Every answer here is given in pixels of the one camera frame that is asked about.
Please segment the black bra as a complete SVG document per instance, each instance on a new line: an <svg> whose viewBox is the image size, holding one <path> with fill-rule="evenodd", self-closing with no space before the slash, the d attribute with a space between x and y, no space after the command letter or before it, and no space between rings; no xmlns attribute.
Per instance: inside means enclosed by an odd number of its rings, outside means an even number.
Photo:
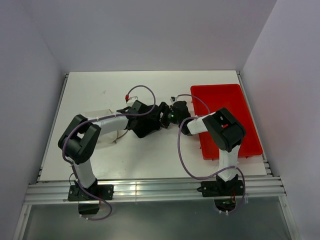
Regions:
<svg viewBox="0 0 320 240"><path fill-rule="evenodd" d="M129 114L143 114L151 110L152 105L146 105L140 101L135 101L128 110ZM144 138L154 131L160 129L160 113L159 107L154 106L153 110L143 116L129 116L127 129L133 131L138 138Z"/></svg>

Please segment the white mesh laundry bag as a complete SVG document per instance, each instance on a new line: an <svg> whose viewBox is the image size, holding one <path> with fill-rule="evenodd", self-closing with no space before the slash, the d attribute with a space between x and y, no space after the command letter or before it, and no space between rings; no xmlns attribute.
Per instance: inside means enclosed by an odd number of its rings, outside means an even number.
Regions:
<svg viewBox="0 0 320 240"><path fill-rule="evenodd" d="M128 131L126 130L128 119L126 116L117 116L119 112L113 112L110 109L87 111L81 113L88 120L99 119L94 122L101 128L99 138L96 144L97 149L110 147L117 143Z"/></svg>

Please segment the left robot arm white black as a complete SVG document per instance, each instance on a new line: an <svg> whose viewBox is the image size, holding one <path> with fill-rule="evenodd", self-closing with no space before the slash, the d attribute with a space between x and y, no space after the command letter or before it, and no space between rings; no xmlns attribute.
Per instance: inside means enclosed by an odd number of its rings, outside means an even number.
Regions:
<svg viewBox="0 0 320 240"><path fill-rule="evenodd" d="M133 131L138 138L144 138L160 129L159 107L146 105L136 100L107 116L88 119L76 115L58 141L63 159L70 163L76 177L75 185L79 194L86 200L100 195L98 180L95 177L90 158L94 153L99 137L120 131Z"/></svg>

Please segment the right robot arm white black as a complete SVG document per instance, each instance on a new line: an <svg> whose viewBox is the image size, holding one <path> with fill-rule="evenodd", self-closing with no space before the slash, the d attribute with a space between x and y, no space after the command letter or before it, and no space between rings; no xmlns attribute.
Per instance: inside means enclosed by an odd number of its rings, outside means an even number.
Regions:
<svg viewBox="0 0 320 240"><path fill-rule="evenodd" d="M198 117L191 117L185 101L175 101L172 105L162 102L159 108L162 127L175 124L179 127L179 133L186 136L209 133L219 150L216 189L222 195L229 194L240 182L237 164L239 150L246 136L244 126L225 107Z"/></svg>

